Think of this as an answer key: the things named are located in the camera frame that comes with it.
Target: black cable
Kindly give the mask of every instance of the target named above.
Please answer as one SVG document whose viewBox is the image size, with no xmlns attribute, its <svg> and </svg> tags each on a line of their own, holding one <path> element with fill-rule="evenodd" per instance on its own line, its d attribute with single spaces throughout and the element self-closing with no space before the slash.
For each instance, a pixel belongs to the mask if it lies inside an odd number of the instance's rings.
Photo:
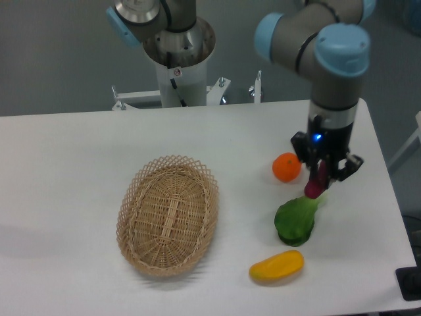
<svg viewBox="0 0 421 316">
<path fill-rule="evenodd" d="M 421 222 L 421 219 L 419 219 L 418 217 L 412 216 L 412 215 L 402 215 L 403 218 L 408 218 L 408 219 L 416 219 L 417 221 Z"/>
<path fill-rule="evenodd" d="M 164 8 L 168 26 L 170 26 L 172 24 L 172 16 L 171 16 L 170 7 L 168 6 L 168 3 L 165 0 L 161 0 L 161 5 Z"/>
<path fill-rule="evenodd" d="M 304 41 L 304 43 L 301 45 L 300 50 L 298 50 L 297 58 L 295 59 L 295 72 L 297 74 L 299 74 L 299 70 L 300 70 L 301 57 L 303 56 L 303 53 L 305 49 L 307 48 L 308 44 L 317 36 L 317 34 L 318 32 L 311 34 L 309 38 L 307 38 Z"/>
<path fill-rule="evenodd" d="M 166 67 L 167 69 L 171 69 L 171 53 L 169 51 L 166 53 Z M 171 81 L 172 88 L 176 90 L 181 106 L 187 107 L 187 103 L 184 101 L 184 98 L 180 95 L 180 91 L 178 91 L 176 80 L 173 78 L 173 79 L 170 79 L 170 81 Z"/>
<path fill-rule="evenodd" d="M 315 1 L 313 3 L 317 3 L 319 5 L 322 5 L 323 7 L 327 8 L 331 14 L 334 16 L 335 22 L 340 23 L 341 18 L 339 17 L 338 13 L 336 12 L 335 8 L 331 7 L 329 4 L 323 2 L 323 1 Z"/>
</svg>

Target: orange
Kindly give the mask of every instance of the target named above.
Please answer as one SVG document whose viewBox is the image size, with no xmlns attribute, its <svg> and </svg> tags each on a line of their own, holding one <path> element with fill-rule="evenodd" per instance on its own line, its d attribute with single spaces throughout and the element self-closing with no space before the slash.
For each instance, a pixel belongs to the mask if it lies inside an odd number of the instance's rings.
<svg viewBox="0 0 421 316">
<path fill-rule="evenodd" d="M 275 177 L 282 182 L 290 182 L 301 172 L 301 162 L 294 153 L 283 153 L 275 159 L 272 165 Z"/>
</svg>

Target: toy vegetable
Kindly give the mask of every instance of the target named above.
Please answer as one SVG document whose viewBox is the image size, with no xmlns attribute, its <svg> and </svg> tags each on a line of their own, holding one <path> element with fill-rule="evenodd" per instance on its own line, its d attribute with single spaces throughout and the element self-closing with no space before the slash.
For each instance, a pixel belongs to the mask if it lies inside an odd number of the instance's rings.
<svg viewBox="0 0 421 316">
<path fill-rule="evenodd" d="M 314 214 L 323 196 L 317 199 L 302 196 L 280 206 L 275 215 L 275 227 L 283 242 L 297 247 L 309 240 L 314 226 Z"/>
</svg>

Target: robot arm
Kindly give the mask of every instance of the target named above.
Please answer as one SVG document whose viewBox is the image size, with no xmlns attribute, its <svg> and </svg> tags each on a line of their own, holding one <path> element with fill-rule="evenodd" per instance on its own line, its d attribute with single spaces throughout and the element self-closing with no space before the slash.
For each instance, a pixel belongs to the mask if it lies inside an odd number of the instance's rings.
<svg viewBox="0 0 421 316">
<path fill-rule="evenodd" d="M 114 0 L 107 17 L 129 46 L 163 30 L 180 33 L 196 23 L 196 0 Z"/>
<path fill-rule="evenodd" d="M 335 180 L 345 180 L 363 163 L 348 146 L 370 38 L 355 24 L 375 5 L 375 0 L 310 0 L 295 16 L 272 13 L 257 28 L 255 46 L 261 56 L 312 82 L 307 133 L 291 139 L 310 170 L 305 190 L 309 197 L 317 197 Z"/>
</svg>

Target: yellow mango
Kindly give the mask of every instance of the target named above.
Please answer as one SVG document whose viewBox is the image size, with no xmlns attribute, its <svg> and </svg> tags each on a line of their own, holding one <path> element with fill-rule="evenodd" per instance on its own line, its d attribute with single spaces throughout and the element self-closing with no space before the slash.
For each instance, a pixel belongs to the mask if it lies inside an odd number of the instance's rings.
<svg viewBox="0 0 421 316">
<path fill-rule="evenodd" d="M 275 281 L 288 277 L 304 267 L 304 257 L 297 250 L 274 255 L 250 267 L 249 275 L 256 281 Z"/>
</svg>

